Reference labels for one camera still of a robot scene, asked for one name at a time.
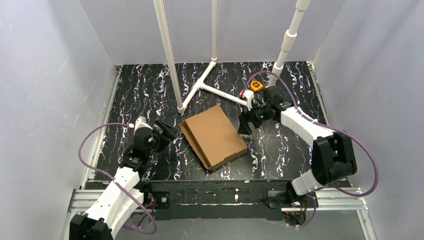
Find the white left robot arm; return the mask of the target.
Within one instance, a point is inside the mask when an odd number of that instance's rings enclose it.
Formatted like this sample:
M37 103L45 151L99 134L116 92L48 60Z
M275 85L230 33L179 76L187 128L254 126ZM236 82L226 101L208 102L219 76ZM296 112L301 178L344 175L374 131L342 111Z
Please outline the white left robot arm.
M159 128L147 124L145 117L139 116L135 123L119 123L119 126L133 130L133 144L126 150L116 170L111 175L88 164L79 153L79 161L88 169L101 173L110 182L97 200L82 214L75 214L69 222L70 240L114 240L121 228L127 228L143 235L153 235L158 226L153 211L144 206L147 188L137 187L143 176L143 167L154 153L162 152L178 134L178 129L155 121ZM131 222L132 213L140 208L149 218L144 226L137 227Z

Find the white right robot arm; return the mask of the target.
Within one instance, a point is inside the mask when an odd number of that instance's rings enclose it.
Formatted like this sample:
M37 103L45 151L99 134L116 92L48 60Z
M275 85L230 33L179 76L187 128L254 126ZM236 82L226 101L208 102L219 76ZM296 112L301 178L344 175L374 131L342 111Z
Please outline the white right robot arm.
M274 120L292 130L312 149L310 170L286 185L283 194L286 200L293 201L357 172L352 140L343 133L319 126L299 107L285 101L277 86L244 90L240 97L247 107L238 117L238 134L251 135L251 126L259 128L264 121Z

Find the brown cardboard box sheet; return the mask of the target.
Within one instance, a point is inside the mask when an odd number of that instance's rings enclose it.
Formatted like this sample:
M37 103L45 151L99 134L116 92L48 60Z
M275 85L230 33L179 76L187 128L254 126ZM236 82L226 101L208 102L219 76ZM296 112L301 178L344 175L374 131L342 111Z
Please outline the brown cardboard box sheet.
M248 146L219 105L179 124L203 166L214 171L244 155Z

